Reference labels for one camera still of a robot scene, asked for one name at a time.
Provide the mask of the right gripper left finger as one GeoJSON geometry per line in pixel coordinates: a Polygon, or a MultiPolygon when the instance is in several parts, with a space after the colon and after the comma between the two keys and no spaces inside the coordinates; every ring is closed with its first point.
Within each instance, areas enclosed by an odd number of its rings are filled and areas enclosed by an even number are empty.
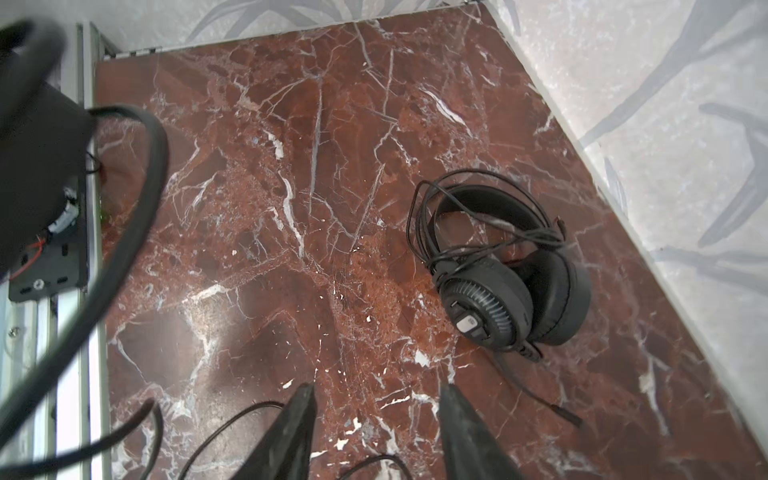
{"type": "Polygon", "coordinates": [[[301,384],[233,479],[308,479],[317,402],[301,384]]]}

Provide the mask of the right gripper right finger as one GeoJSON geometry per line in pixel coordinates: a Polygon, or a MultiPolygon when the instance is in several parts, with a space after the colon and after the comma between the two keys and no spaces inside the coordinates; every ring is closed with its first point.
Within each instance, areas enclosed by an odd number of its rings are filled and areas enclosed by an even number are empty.
{"type": "Polygon", "coordinates": [[[438,418],[448,479],[524,479],[456,385],[441,387],[438,418]]]}

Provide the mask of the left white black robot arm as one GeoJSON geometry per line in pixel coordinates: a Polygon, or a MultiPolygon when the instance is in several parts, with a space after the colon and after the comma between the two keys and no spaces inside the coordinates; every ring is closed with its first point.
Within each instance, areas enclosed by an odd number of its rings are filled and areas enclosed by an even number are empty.
{"type": "Polygon", "coordinates": [[[85,170],[95,119],[47,81],[1,123],[1,273],[65,210],[65,184],[85,170]]]}

